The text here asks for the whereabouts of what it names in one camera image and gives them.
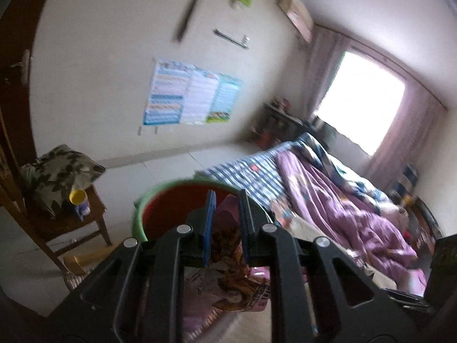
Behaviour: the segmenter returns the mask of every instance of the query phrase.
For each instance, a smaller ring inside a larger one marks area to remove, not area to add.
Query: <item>metal bar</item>
[[[246,35],[243,37],[243,41],[239,42],[239,41],[236,41],[236,40],[232,39],[231,37],[223,34],[217,28],[215,28],[213,32],[216,36],[222,37],[223,39],[230,41],[232,44],[238,45],[239,47],[242,47],[245,50],[249,49],[249,47],[248,47],[249,38]]]

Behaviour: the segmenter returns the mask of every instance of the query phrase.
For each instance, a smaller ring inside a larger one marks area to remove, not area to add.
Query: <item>door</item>
[[[32,50],[44,3],[11,0],[0,18],[0,144],[11,168],[37,157],[30,122],[27,50]]]

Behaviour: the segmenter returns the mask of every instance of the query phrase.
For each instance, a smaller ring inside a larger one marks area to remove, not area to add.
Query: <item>floral cushion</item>
[[[89,188],[104,172],[103,166],[65,144],[20,169],[26,189],[52,219],[69,202],[72,189]]]

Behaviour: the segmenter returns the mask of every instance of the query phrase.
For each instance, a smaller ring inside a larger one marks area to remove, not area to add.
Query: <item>yellow cup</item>
[[[75,206],[75,212],[81,220],[83,220],[85,215],[89,215],[91,213],[91,207],[89,205],[86,191],[82,189],[73,190],[70,192],[69,199]]]

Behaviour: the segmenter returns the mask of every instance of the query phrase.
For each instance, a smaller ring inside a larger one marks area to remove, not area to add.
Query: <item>blue striped mattress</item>
[[[200,170],[196,172],[196,177],[209,178],[239,189],[244,188],[258,204],[270,210],[271,200],[280,196],[287,197],[282,178],[276,168],[275,156],[299,144],[302,142],[284,142],[268,151]]]

